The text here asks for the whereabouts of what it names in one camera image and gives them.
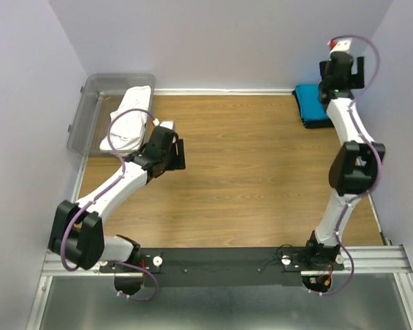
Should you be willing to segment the blue t shirt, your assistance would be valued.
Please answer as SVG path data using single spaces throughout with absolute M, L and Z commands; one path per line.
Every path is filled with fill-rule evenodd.
M 299 84 L 294 92 L 300 117 L 305 123 L 329 120 L 323 105 L 319 101 L 318 84 Z

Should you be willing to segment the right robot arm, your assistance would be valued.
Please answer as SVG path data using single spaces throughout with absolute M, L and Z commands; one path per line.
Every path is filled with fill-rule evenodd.
M 320 64 L 319 101 L 331 120 L 340 149 L 330 167 L 332 194 L 320 224 L 306 243 L 304 264 L 316 270 L 336 261 L 343 231 L 359 201 L 378 182 L 385 146 L 367 133 L 352 90 L 364 87 L 364 58 L 332 51 Z

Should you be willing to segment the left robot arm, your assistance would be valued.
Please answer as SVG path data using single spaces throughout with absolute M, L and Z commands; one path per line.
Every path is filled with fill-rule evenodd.
M 121 203 L 152 179 L 184 168 L 184 144 L 174 122 L 161 122 L 149 141 L 130 153 L 106 182 L 74 203 L 65 200 L 58 205 L 49 250 L 84 270 L 100 261 L 115 261 L 125 272 L 134 270 L 140 258 L 139 244 L 121 235 L 104 235 L 103 224 Z

